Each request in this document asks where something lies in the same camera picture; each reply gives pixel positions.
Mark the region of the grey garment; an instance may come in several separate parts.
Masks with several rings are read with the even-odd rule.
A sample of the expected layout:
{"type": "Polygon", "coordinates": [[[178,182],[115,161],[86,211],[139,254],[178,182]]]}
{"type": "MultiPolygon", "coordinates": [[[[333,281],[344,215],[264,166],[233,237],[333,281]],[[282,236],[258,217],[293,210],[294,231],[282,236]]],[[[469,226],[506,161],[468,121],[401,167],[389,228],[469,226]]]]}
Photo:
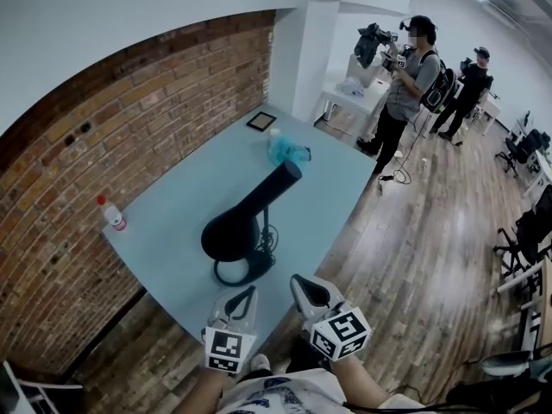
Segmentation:
{"type": "Polygon", "coordinates": [[[366,69],[372,64],[378,47],[392,42],[393,33],[381,29],[376,22],[366,28],[359,28],[358,33],[360,38],[354,47],[354,56],[358,63],[366,69]]]}

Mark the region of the white oval dish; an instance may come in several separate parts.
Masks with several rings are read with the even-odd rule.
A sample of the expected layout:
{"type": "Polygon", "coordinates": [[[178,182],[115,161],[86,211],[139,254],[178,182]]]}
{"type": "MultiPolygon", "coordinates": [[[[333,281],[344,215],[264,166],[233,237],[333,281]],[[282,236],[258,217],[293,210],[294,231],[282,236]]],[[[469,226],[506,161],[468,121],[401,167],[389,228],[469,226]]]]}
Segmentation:
{"type": "Polygon", "coordinates": [[[479,361],[479,366],[483,373],[492,377],[515,377],[529,368],[531,358],[531,351],[513,351],[486,357],[479,361]]]}

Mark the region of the black mesh office chair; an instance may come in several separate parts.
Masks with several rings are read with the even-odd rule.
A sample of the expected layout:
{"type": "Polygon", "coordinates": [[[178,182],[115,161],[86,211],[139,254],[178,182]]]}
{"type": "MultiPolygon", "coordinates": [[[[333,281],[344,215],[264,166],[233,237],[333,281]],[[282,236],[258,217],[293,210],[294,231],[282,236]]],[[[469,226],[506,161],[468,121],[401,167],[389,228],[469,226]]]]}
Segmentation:
{"type": "Polygon", "coordinates": [[[538,247],[544,238],[552,232],[552,185],[548,185],[536,204],[526,211],[517,221],[515,237],[511,239],[504,228],[498,229],[503,234],[506,246],[494,246],[493,251],[502,251],[510,255],[510,261],[505,269],[505,276],[516,275],[525,271],[527,266],[534,266],[539,260],[538,247]]]}

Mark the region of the person's left forearm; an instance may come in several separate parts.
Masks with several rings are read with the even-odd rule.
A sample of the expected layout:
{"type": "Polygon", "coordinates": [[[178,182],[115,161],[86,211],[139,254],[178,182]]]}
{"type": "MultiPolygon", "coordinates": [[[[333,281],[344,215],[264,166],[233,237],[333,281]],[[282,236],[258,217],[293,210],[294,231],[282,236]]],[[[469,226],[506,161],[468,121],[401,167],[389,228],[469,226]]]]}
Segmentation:
{"type": "Polygon", "coordinates": [[[223,389],[229,382],[228,373],[209,368],[203,369],[194,387],[172,414],[216,414],[223,389]]]}

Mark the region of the small white table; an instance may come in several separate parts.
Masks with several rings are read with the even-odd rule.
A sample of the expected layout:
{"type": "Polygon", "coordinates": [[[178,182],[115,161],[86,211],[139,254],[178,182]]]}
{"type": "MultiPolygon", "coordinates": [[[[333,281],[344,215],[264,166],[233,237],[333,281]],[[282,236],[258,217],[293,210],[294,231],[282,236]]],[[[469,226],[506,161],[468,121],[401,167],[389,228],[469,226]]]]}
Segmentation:
{"type": "Polygon", "coordinates": [[[483,103],[478,103],[475,106],[472,114],[472,123],[475,123],[476,121],[482,122],[484,125],[482,134],[486,135],[491,126],[497,120],[500,113],[501,109],[496,100],[493,97],[490,97],[483,103]]]}

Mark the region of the grey box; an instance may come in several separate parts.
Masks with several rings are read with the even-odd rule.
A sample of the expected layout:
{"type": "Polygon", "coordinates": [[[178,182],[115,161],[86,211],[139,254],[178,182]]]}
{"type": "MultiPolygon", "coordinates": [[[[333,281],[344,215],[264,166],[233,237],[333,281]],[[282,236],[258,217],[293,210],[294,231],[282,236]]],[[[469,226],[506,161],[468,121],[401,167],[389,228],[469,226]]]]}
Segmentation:
{"type": "Polygon", "coordinates": [[[346,78],[356,78],[359,80],[363,87],[367,88],[376,79],[386,74],[386,70],[382,66],[383,59],[379,53],[374,57],[372,63],[364,68],[357,58],[351,54],[348,62],[348,69],[346,71],[346,78]]]}

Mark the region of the person's right leg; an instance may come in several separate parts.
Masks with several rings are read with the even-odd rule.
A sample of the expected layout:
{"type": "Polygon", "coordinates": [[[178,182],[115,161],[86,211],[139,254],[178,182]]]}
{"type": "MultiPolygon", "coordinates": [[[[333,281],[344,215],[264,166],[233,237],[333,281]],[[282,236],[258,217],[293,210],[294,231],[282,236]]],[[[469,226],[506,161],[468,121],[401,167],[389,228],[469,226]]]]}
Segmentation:
{"type": "Polygon", "coordinates": [[[289,353],[290,364],[287,373],[297,373],[321,367],[323,356],[313,348],[308,341],[299,337],[293,344],[289,353]]]}

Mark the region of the light crumpled cloth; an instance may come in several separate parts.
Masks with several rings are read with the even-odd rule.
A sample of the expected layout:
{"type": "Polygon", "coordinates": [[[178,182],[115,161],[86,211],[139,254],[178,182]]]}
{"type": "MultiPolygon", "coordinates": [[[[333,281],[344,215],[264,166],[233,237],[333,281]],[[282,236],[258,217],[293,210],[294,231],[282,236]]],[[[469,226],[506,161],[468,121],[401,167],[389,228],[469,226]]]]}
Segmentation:
{"type": "Polygon", "coordinates": [[[364,85],[357,77],[346,77],[336,84],[336,90],[351,97],[364,97],[364,85]]]}

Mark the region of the black desk lamp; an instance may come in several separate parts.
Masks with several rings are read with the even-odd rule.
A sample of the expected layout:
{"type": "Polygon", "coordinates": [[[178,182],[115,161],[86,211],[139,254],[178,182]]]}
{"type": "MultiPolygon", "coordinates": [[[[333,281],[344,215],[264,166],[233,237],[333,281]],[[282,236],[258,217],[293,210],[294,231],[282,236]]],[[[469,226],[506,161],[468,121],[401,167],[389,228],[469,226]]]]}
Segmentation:
{"type": "Polygon", "coordinates": [[[239,204],[213,218],[201,234],[203,251],[214,261],[213,272],[222,285],[241,287],[265,275],[275,264],[279,233],[269,222],[269,206],[302,178],[291,161],[277,166],[239,204]],[[242,279],[228,281],[219,265],[244,260],[242,279]]]}

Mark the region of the small black picture frame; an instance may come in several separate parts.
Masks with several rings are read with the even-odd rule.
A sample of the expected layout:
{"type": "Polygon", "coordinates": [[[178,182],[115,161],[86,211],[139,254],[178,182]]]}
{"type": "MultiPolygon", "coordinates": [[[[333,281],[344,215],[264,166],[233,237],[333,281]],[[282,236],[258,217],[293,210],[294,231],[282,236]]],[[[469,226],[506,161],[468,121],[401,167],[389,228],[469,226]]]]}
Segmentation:
{"type": "Polygon", "coordinates": [[[277,117],[266,112],[260,111],[252,117],[246,125],[251,129],[264,132],[276,121],[277,117]]]}

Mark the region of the person's white printed shirt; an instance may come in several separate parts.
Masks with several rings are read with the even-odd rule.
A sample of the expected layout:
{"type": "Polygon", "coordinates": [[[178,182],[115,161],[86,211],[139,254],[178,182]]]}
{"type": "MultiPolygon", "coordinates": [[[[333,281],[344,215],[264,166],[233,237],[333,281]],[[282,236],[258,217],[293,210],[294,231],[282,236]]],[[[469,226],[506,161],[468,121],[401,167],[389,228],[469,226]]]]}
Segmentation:
{"type": "MultiPolygon", "coordinates": [[[[422,405],[402,394],[401,407],[377,409],[417,409],[422,405]]],[[[249,373],[222,395],[216,414],[353,414],[345,406],[345,396],[331,368],[297,373],[249,373]]]]}

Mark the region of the white folding chair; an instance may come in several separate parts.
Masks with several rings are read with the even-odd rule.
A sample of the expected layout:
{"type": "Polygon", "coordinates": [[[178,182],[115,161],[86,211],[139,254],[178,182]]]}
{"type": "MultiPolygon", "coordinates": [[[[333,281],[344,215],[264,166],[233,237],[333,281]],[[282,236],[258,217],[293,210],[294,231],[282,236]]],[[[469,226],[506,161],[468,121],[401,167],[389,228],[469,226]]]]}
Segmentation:
{"type": "Polygon", "coordinates": [[[0,363],[0,414],[78,414],[85,389],[18,378],[7,361],[0,363]]]}

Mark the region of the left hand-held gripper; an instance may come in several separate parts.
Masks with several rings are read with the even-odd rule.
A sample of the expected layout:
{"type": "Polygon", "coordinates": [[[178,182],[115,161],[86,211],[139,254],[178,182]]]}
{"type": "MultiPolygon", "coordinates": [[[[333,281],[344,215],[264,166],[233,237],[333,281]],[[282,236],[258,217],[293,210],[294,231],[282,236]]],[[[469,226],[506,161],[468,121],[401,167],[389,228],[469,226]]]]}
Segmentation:
{"type": "Polygon", "coordinates": [[[210,327],[204,330],[206,368],[230,374],[242,371],[257,338],[242,333],[254,332],[257,304],[258,291],[254,285],[232,288],[214,303],[210,327]],[[226,329],[238,329],[241,333],[226,329]]]}

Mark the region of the person's right forearm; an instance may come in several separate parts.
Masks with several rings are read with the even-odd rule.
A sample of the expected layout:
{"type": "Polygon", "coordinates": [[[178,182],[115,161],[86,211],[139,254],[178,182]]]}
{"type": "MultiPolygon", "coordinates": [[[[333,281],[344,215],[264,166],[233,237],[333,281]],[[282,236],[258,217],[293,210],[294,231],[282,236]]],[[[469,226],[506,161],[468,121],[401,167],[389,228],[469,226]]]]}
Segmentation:
{"type": "Polygon", "coordinates": [[[386,392],[364,368],[356,355],[349,355],[331,365],[346,402],[364,408],[398,408],[400,398],[386,392]]]}

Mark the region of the clear water bottle red cap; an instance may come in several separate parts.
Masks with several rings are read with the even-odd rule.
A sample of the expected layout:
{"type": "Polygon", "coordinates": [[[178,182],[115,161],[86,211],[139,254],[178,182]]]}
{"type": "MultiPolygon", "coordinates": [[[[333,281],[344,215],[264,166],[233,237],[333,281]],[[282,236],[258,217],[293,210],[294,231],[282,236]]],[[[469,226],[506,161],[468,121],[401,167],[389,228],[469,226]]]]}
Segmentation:
{"type": "Polygon", "coordinates": [[[126,229],[127,222],[122,215],[122,212],[104,195],[97,196],[97,204],[99,205],[103,218],[116,231],[126,229]]]}

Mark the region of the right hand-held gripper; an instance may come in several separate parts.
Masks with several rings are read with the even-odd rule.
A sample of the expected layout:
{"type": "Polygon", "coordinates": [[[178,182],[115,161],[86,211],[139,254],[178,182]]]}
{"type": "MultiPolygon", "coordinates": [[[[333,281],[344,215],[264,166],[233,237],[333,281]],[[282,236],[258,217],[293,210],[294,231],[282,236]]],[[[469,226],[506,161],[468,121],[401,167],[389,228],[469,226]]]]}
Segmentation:
{"type": "Polygon", "coordinates": [[[293,274],[290,288],[304,318],[306,339],[325,358],[336,362],[366,347],[371,327],[359,307],[343,302],[343,295],[333,283],[293,274]]]}

